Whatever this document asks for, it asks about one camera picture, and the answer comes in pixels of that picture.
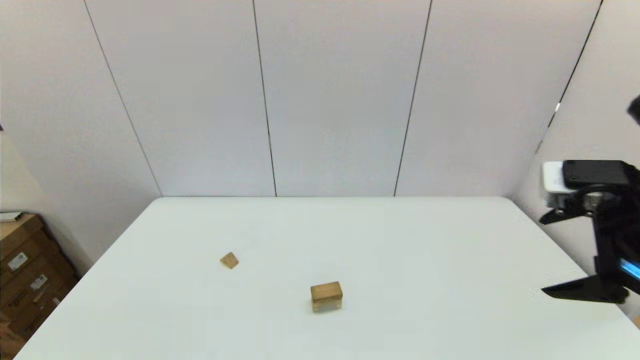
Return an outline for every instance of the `cardboard box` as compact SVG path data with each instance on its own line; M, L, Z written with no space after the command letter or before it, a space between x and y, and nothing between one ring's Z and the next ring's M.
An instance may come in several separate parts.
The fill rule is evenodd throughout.
M53 241L44 231L38 230L11 254L0 260L0 286L13 279L23 268L26 268Z
M59 252L42 254L0 292L0 322L16 319L47 288L59 288L73 275L73 269Z
M43 226L36 214L22 215L16 222L0 222L0 260L11 254Z
M14 338L25 341L30 339L76 283L73 276L69 277L59 288L46 289L39 299L34 299L15 320L6 324L6 327L17 335Z
M24 344L24 341L0 340L0 354L2 354L2 360L6 358L12 359L15 357Z

